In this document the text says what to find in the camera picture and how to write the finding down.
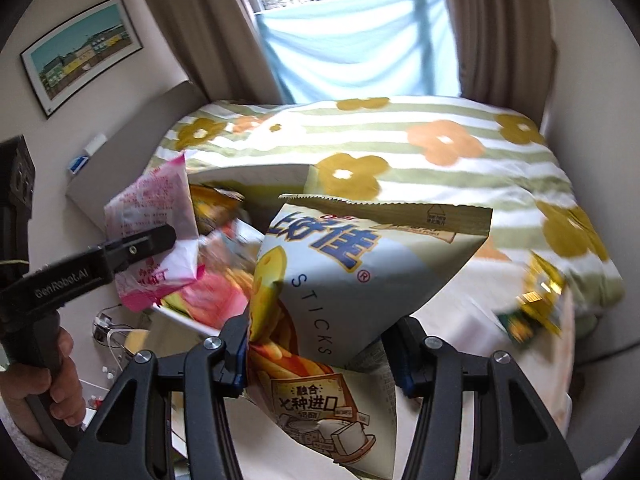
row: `light blue fabric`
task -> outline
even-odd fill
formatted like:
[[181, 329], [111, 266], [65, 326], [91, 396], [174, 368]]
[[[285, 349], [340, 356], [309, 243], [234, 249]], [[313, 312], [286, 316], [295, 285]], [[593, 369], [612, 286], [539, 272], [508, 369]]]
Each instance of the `light blue fabric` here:
[[460, 95], [444, 0], [323, 0], [256, 19], [290, 103]]

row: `picture frame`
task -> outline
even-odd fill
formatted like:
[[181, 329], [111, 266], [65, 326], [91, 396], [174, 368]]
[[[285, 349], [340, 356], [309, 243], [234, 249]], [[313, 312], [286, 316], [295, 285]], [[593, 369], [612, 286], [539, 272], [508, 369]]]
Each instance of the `picture frame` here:
[[124, 1], [106, 0], [50, 30], [20, 56], [48, 118], [81, 88], [142, 47]]

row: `headboard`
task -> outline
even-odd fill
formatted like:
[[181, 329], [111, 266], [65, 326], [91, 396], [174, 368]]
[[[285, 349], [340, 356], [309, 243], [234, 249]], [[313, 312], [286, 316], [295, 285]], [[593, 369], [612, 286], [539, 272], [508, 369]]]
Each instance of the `headboard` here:
[[142, 174], [167, 130], [205, 103], [190, 81], [148, 102], [71, 180], [66, 196], [104, 231], [104, 205]]

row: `striped bedspread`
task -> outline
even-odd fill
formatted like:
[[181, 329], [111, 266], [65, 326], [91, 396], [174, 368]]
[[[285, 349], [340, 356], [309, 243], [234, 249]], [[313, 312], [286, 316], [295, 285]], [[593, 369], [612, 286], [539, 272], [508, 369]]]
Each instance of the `striped bedspread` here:
[[445, 97], [278, 107], [217, 102], [180, 120], [150, 165], [180, 152], [190, 173], [312, 166], [305, 183], [290, 183], [292, 192], [304, 184], [305, 192], [352, 200], [491, 207], [491, 236], [475, 258], [523, 265], [536, 251], [568, 275], [578, 315], [623, 294], [568, 177], [535, 124], [511, 110]]

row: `wall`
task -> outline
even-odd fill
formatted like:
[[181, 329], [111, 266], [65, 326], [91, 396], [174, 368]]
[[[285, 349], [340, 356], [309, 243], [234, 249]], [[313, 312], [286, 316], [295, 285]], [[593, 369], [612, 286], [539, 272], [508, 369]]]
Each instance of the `wall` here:
[[[144, 0], [124, 0], [144, 48], [82, 88], [48, 120], [44, 117], [20, 62], [20, 53], [71, 16], [104, 0], [34, 0], [0, 54], [0, 116], [5, 139], [23, 134], [36, 166], [31, 268], [82, 251], [101, 241], [97, 228], [65, 199], [66, 165], [99, 132], [112, 134], [154, 96], [186, 79]], [[100, 386], [107, 381], [102, 364], [114, 363], [93, 342], [92, 319], [118, 303], [113, 285], [75, 300], [61, 311], [72, 333], [73, 358], [80, 377]]]
[[[578, 342], [576, 361], [640, 338], [640, 46], [610, 0], [552, 0], [559, 49], [546, 135], [626, 281], [626, 298]], [[568, 441], [582, 466], [640, 424], [640, 352], [581, 368]]]

